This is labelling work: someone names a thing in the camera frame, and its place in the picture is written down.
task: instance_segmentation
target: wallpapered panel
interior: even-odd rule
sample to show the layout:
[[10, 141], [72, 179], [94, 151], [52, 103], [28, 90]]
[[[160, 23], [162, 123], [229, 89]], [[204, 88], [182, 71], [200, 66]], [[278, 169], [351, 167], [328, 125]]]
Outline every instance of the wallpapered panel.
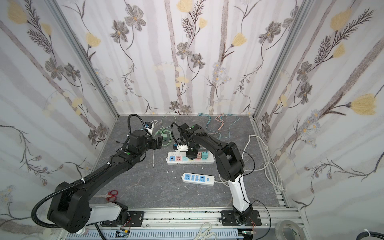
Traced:
[[314, 240], [384, 229], [384, 3], [315, 1], [257, 116]]
[[50, 239], [30, 211], [92, 171], [114, 117], [44, 2], [0, 6], [0, 238]]
[[301, 1], [58, 3], [120, 114], [250, 114]]

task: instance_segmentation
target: adhesive tape roll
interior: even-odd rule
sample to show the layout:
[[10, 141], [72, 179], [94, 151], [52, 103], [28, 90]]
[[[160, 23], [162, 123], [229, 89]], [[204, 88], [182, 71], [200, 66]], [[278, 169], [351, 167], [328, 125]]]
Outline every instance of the adhesive tape roll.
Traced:
[[284, 220], [276, 224], [275, 235], [278, 240], [304, 240], [303, 230], [293, 221]]

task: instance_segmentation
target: gray marble surface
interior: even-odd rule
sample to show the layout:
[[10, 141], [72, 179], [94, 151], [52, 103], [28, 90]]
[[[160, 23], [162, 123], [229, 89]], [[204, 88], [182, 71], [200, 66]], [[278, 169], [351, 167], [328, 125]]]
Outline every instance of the gray marble surface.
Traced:
[[[155, 125], [154, 133], [161, 128], [162, 116], [144, 116], [143, 121], [158, 120]], [[221, 138], [222, 141], [233, 141], [239, 149], [244, 149], [248, 142], [248, 135], [254, 134], [251, 122], [248, 116], [239, 116], [239, 120], [234, 123], [230, 129], [230, 138]], [[186, 123], [189, 126], [199, 124], [204, 129], [208, 122], [206, 116], [176, 116], [176, 122], [181, 125]], [[228, 128], [236, 120], [236, 116], [223, 117], [224, 127], [220, 130], [223, 137], [228, 137]], [[175, 121], [173, 116], [166, 116], [163, 119], [164, 127], [170, 126]], [[140, 121], [136, 117], [131, 118], [132, 130], [141, 128]], [[221, 123], [212, 118], [209, 129], [217, 130]], [[115, 154], [116, 150], [122, 144], [116, 141], [124, 142], [128, 132], [127, 117], [119, 117], [116, 122], [108, 142], [104, 148], [97, 167], [106, 164], [108, 157]], [[106, 194], [110, 190], [118, 190], [118, 201], [127, 205], [129, 208], [149, 208], [149, 207], [226, 207], [232, 206], [232, 195], [229, 187], [221, 183], [215, 183], [213, 187], [197, 184], [186, 184], [180, 177], [185, 172], [213, 175], [219, 180], [216, 164], [196, 164], [196, 165], [168, 165], [166, 157], [168, 152], [173, 151], [172, 144], [162, 147], [160, 150], [147, 151], [147, 157], [144, 162], [136, 164], [129, 171], [119, 175], [110, 183], [104, 186], [98, 194]], [[255, 138], [247, 147], [255, 159], [256, 168], [262, 168], [264, 160], [262, 158], [260, 147]], [[154, 155], [154, 167], [152, 166], [152, 157]], [[253, 169], [252, 159], [244, 154], [244, 169]], [[253, 202], [255, 199], [262, 201], [265, 205], [278, 205], [275, 190], [266, 179], [264, 171], [253, 172], [244, 177], [244, 183], [248, 198]], [[93, 198], [91, 203], [105, 203], [105, 199]]]

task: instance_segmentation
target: white zip tie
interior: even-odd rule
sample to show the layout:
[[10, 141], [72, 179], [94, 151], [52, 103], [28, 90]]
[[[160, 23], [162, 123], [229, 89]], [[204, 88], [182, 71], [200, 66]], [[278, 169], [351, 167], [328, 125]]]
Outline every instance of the white zip tie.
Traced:
[[364, 228], [364, 231], [366, 231], [369, 235], [369, 237], [371, 236], [371, 233], [368, 231], [368, 229]]

